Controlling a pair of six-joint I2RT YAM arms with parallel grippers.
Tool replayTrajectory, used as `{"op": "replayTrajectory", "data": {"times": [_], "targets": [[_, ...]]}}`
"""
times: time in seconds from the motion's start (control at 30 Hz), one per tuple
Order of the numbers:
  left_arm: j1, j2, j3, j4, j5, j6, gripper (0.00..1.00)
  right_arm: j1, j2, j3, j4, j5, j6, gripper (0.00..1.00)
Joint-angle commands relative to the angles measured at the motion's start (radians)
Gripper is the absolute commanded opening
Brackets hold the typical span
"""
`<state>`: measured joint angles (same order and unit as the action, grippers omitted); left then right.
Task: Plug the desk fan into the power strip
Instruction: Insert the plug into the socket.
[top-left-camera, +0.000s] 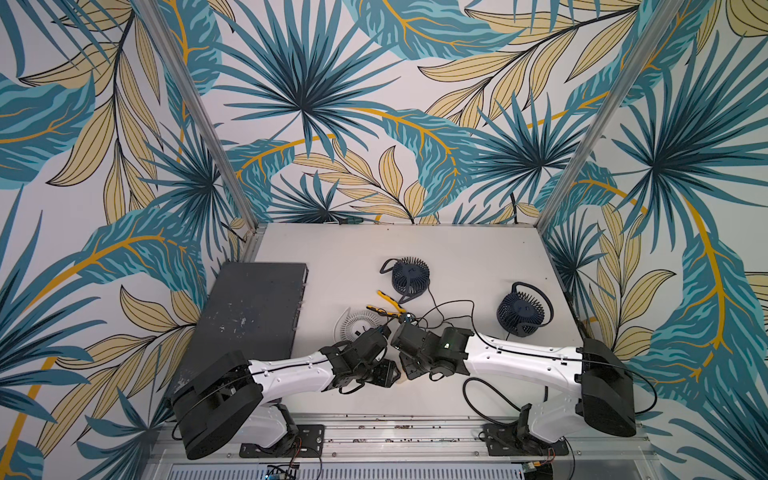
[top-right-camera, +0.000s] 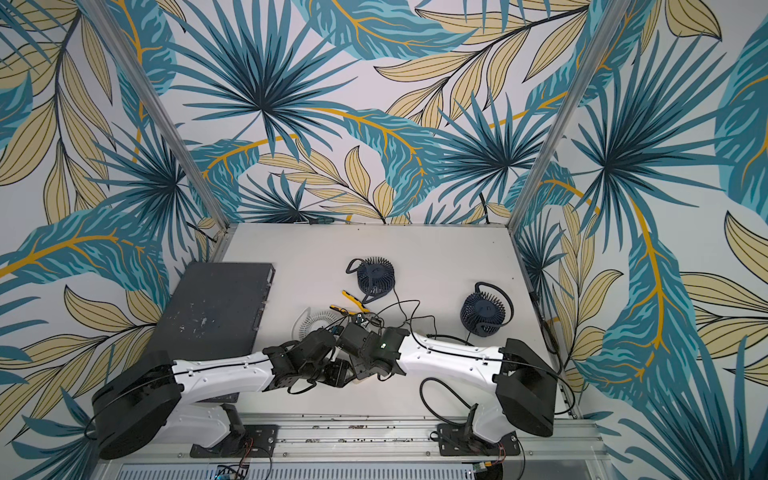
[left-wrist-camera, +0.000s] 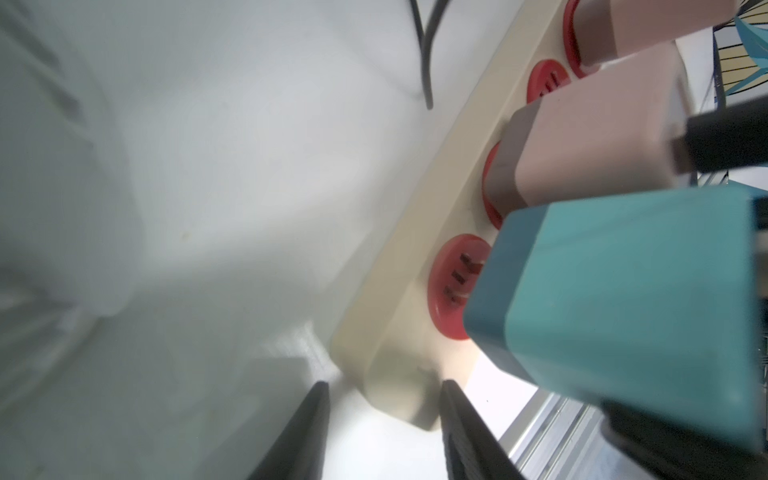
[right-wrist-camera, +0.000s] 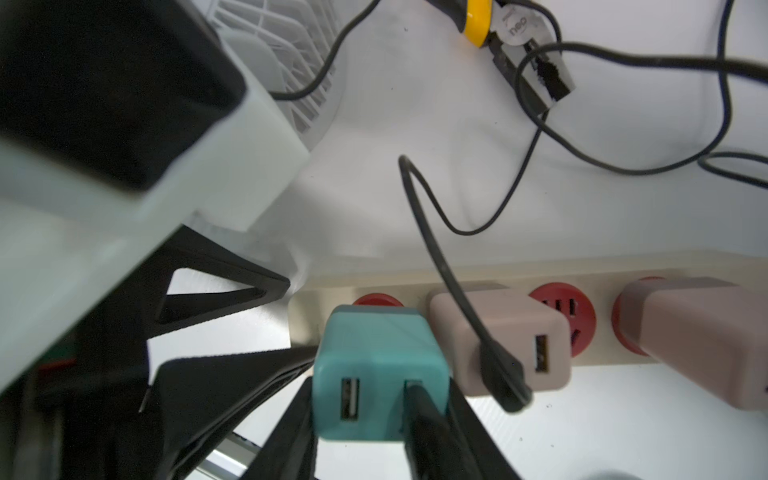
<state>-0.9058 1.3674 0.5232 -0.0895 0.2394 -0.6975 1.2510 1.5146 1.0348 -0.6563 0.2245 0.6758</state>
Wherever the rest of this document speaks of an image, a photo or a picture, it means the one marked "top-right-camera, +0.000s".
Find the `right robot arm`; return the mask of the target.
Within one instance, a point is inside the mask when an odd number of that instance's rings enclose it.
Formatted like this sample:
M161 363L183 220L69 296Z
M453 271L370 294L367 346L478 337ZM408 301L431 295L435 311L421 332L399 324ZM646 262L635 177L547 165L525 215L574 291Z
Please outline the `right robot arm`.
M471 432L496 443L514 430L550 437L554 431L558 376L525 342L473 347L430 339L403 328L368 331L350 324L337 347L366 374L454 379L494 395L474 408Z

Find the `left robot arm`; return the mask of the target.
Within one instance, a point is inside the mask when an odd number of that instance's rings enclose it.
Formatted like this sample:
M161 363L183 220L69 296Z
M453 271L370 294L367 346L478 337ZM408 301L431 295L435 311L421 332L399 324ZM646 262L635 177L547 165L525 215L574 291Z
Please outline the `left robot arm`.
M233 407L206 408L202 401L289 389L299 380L310 388L318 384L343 388L352 382L353 368L336 352L337 339L326 329L234 358L173 360L165 351L154 352L94 394L87 428L102 460L118 459L172 437L216 447L244 430L235 423Z

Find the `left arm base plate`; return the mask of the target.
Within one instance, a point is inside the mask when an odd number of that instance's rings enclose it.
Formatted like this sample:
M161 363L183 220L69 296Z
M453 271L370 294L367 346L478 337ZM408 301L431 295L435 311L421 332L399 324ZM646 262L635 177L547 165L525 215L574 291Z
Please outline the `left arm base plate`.
M245 425L241 431L230 432L221 442L211 448L193 445L191 458L248 458L271 457L276 443L279 426L275 424Z

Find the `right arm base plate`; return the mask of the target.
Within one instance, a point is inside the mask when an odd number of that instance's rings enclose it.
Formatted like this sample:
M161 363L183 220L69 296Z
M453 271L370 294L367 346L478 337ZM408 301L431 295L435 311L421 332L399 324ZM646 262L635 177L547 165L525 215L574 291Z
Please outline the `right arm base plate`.
M438 444L440 455L444 457L514 457L521 454L521 447L512 434L493 443L471 433L465 424L454 426L439 423L430 433L429 439Z

